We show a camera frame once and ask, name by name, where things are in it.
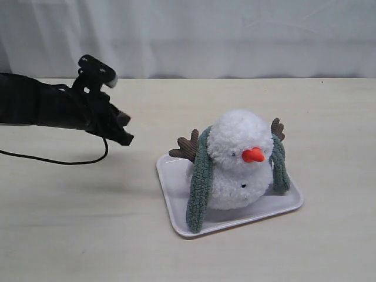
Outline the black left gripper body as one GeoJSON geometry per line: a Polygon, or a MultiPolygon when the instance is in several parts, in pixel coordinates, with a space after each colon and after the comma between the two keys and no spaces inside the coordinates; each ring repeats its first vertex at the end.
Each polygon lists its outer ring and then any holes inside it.
{"type": "Polygon", "coordinates": [[[102,83],[74,84],[71,88],[59,84],[58,89],[64,90],[85,119],[88,133],[100,137],[119,137],[119,110],[110,102],[108,94],[102,91],[102,83]]]}

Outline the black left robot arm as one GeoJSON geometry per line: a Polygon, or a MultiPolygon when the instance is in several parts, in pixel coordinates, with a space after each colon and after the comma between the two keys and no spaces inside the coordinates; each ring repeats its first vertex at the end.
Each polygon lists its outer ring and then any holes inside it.
{"type": "Polygon", "coordinates": [[[72,86],[48,84],[13,73],[1,74],[1,124],[82,130],[129,146],[131,118],[110,102],[104,82],[81,73],[72,86]]]}

